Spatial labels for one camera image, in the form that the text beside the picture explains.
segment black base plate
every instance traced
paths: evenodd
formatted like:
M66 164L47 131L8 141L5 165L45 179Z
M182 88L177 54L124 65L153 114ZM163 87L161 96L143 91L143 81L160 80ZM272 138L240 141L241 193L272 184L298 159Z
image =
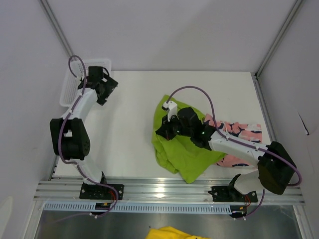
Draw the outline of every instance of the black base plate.
M228 191L228 186L213 186L211 187L211 191L208 191L209 194L213 196L214 202L239 202L239 203L245 203L245 195L242 195L236 199L236 201L233 200L233 198L230 196ZM256 192L250 192L247 194L248 198L252 203L257 203L258 198Z
M119 200L123 199L124 185L123 184L108 184L114 187L119 194ZM103 186L82 184L80 199L98 199L98 200L112 200L112 195L109 193L113 191Z

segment yellow cloth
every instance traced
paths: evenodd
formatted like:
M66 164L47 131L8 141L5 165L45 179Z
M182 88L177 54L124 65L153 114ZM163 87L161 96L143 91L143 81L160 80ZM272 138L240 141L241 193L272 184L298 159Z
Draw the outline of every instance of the yellow cloth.
M172 227L165 227L160 229L150 229L149 234L145 239L209 239L197 236L192 236L183 233Z

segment gray floor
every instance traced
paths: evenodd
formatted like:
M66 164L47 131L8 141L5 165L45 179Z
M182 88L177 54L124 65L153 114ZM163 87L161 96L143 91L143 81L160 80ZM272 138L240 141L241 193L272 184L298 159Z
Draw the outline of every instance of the gray floor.
M252 217L233 221L228 215L109 213L103 218L74 212L43 212L36 239L144 239L150 228L172 226L212 239L301 239L292 207L263 206Z

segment basket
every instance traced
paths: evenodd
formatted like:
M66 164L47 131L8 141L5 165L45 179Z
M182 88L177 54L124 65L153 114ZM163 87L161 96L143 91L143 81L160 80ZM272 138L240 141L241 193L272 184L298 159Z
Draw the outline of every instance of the basket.
M108 69L111 74L111 61L109 59L91 59L91 60L83 60L86 73L88 74L89 66L102 66ZM71 69L75 75L81 76L83 71L83 67L80 61L72 61ZM80 81L76 80L75 77L71 74L69 68L67 68L62 91L60 95L60 105L63 107L70 107L73 100L75 99L76 93L78 91L78 86Z

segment green cloth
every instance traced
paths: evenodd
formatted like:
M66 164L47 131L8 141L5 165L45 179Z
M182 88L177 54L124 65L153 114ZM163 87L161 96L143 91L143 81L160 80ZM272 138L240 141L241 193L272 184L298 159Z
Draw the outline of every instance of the green cloth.
M189 137L177 135L172 140L166 140L157 135L155 131L160 128L161 119L166 115L166 112L161 107L167 100L168 95L165 95L156 107L154 115L152 144L155 147L156 160L161 167L166 168L168 171L172 173L180 172L186 183L192 183L209 165L218 162L226 154L196 147ZM178 110L192 107L174 98L171 100L177 103ZM202 112L194 107L192 108L199 119L204 119L205 116Z

